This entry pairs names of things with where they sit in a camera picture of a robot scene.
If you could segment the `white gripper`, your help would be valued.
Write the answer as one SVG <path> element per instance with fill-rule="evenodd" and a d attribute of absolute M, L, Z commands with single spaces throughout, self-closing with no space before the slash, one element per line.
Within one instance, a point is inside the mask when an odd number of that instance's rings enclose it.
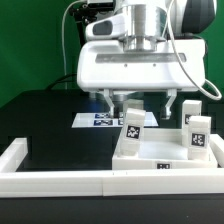
<path fill-rule="evenodd" d="M 102 92 L 114 117 L 113 92 L 166 91 L 161 118 L 168 120 L 178 91 L 195 91 L 205 83 L 200 39 L 168 40 L 163 35 L 166 17 L 117 14 L 86 28 L 77 83 L 88 92 Z"/>

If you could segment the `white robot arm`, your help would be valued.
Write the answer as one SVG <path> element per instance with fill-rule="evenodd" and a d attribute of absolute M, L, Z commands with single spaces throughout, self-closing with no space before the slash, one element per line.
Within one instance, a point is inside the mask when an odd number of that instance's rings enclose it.
<path fill-rule="evenodd" d="M 179 91 L 201 91 L 207 83 L 206 43 L 194 36 L 215 19 L 217 0 L 114 0 L 110 16 L 86 27 L 77 83 L 104 96 L 165 91 L 170 107 Z"/>

